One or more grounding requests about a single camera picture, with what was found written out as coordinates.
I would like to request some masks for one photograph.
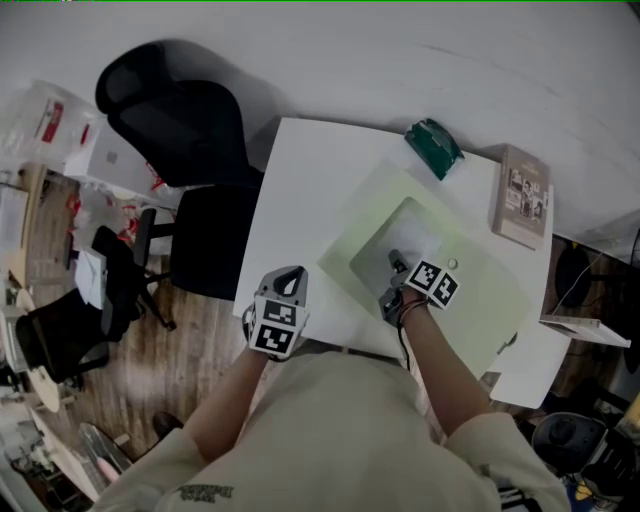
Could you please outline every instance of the book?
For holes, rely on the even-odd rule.
[[[539,249],[549,205],[549,167],[507,146],[493,218],[493,232],[530,249]]]

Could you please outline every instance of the black office chair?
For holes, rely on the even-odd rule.
[[[21,316],[16,337],[29,368],[44,366],[54,382],[107,364],[109,357],[80,361],[107,338],[100,329],[101,311],[82,300],[77,289],[51,304]]]
[[[139,252],[143,239],[136,240],[133,250],[105,226],[101,226],[93,239],[91,248],[106,258],[107,282],[101,315],[101,328],[105,336],[120,339],[129,328],[129,323],[140,317],[144,304],[160,323],[173,331],[176,324],[164,319],[156,302],[147,290],[147,285],[163,276],[146,276],[146,261],[138,264],[134,255]]]
[[[174,81],[164,46],[155,42],[127,52],[103,71],[96,104],[167,185],[215,185],[186,192],[172,228],[152,229],[154,214],[147,210],[146,228],[137,236],[149,241],[173,234],[172,283],[233,300],[262,183],[262,173],[247,160],[233,95],[213,82]],[[146,265],[147,255],[148,248],[140,251],[137,263]]]

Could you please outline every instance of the white wall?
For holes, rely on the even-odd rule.
[[[223,59],[212,76],[239,97],[248,136],[283,114],[394,131],[431,116],[465,149],[508,142],[546,161],[556,232],[640,208],[627,5],[2,4],[0,95],[40,78],[93,101],[110,61],[160,38]]]

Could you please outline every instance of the shoe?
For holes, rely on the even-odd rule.
[[[174,428],[182,428],[184,425],[173,414],[168,412],[156,412],[151,420],[153,430],[160,439],[164,439]]]

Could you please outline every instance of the white box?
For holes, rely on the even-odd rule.
[[[182,198],[180,189],[171,194],[153,190],[156,177],[147,160],[106,119],[90,123],[86,141],[67,159],[64,175],[105,185],[122,199],[139,198],[166,208],[177,208]]]
[[[28,192],[0,186],[0,248],[3,251],[17,251],[22,246],[28,200]]]

